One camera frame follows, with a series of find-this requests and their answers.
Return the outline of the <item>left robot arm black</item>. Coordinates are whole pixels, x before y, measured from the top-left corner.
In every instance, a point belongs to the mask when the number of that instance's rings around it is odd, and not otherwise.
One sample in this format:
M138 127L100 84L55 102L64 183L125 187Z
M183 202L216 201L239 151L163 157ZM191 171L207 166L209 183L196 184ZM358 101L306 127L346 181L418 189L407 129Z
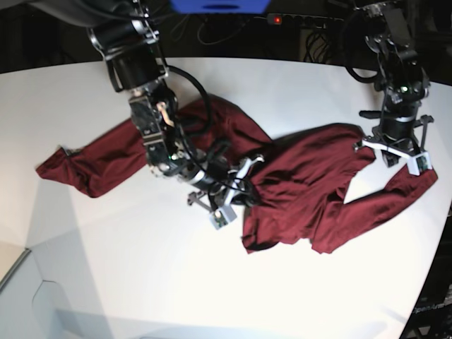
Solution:
M352 50L347 47L348 30L364 24L364 41L376 54L379 68L374 76L358 75L351 64ZM430 81L418 62L418 54L403 10L397 1L353 1L352 13L340 33L340 53L347 72L360 83L371 83L383 93L379 110L362 110L365 119L378 125L354 147L381 151L387 167L403 158L411 175L419 176L432 168L425 148L427 127L434 122L430 115L419 115L423 99L429 95Z

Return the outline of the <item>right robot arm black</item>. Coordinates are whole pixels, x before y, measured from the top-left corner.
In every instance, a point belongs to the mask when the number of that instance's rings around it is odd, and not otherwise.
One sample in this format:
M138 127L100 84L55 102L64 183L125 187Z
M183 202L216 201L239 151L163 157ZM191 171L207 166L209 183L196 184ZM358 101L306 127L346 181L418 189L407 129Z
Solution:
M263 161L246 147L259 130L240 113L224 117L227 104L212 98L190 73L167 63L158 24L163 16L147 1L41 1L39 9L87 30L118 93L129 94L131 117L79 150L60 148L37 167L47 180L97 198L144 166L192 186L189 205L206 209L211 224L237 217L234 206L260 198L251 169Z

